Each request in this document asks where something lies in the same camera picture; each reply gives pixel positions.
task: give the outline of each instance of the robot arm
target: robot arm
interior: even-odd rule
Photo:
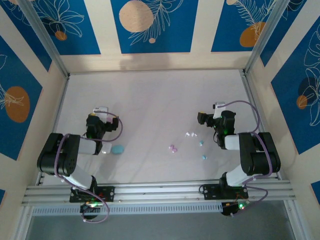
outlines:
[[[58,155],[57,173],[71,184],[79,187],[73,187],[70,194],[71,203],[83,203],[90,201],[92,196],[85,193],[85,190],[101,196],[106,196],[114,191],[110,187],[98,187],[94,176],[85,172],[77,165],[78,154],[98,155],[102,153],[110,153],[112,144],[103,142],[102,139],[106,132],[115,131],[119,126],[119,119],[114,117],[112,122],[107,122],[107,108],[95,109],[86,119],[86,138],[76,134],[70,134],[62,144],[61,151]],[[39,155],[37,168],[40,172],[55,175],[55,159],[58,147],[63,139],[61,133],[51,133]]]
[[[199,124],[206,123],[207,127],[214,128],[217,134],[216,143],[221,149],[239,151],[240,165],[222,176],[224,186],[239,187],[254,176],[267,175],[270,169],[266,153],[257,137],[249,132],[235,134],[236,113],[226,110],[224,105],[224,102],[217,102],[213,105],[214,114],[199,112],[197,119]],[[281,162],[271,134],[260,132],[258,135],[270,156],[272,172],[277,173]]]

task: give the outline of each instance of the small blue object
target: small blue object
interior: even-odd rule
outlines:
[[[122,145],[115,145],[111,148],[111,153],[113,154],[122,154],[125,151],[125,147]]]

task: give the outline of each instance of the blue wallpaper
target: blue wallpaper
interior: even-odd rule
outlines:
[[[18,159],[42,86],[0,37],[0,153]]]
[[[225,0],[211,51],[251,51],[275,3],[274,0]]]
[[[318,203],[320,205],[320,181],[316,181],[314,183],[311,183],[311,187],[312,187],[313,192],[315,194],[315,197],[318,200]]]
[[[198,0],[111,0],[121,53],[188,53]]]
[[[20,8],[9,0],[0,0],[0,3],[43,62],[39,49],[45,50]],[[100,54],[84,0],[34,0],[31,3],[61,55]]]
[[[320,17],[272,80],[299,154],[320,143]]]
[[[0,206],[1,206],[1,204],[2,204],[2,200],[3,200],[4,197],[5,197],[5,194],[6,194],[6,191],[0,189]]]
[[[286,7],[286,10],[282,14],[281,19],[273,30],[270,39],[265,45],[260,58],[264,66],[267,65],[270,58],[276,51],[278,45],[281,43],[282,39],[286,35],[287,31],[291,27],[292,23],[298,16],[300,10],[305,5],[307,0],[291,0]]]
[[[9,16],[15,27],[18,29],[20,34],[24,37],[34,54],[38,57],[44,68],[49,71],[52,60],[41,44],[39,38],[31,28],[28,20],[25,18],[25,15],[22,13],[19,6],[13,4],[9,0],[0,0],[0,5]]]

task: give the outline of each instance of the gray floor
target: gray floor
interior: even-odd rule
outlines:
[[[292,240],[281,201],[266,201],[236,216],[220,213],[112,215],[100,224],[79,216],[33,217],[27,240]]]

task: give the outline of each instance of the pink object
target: pink object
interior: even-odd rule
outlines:
[[[172,150],[172,153],[173,153],[173,154],[178,151],[178,149],[176,149],[174,145],[170,145],[169,149]]]

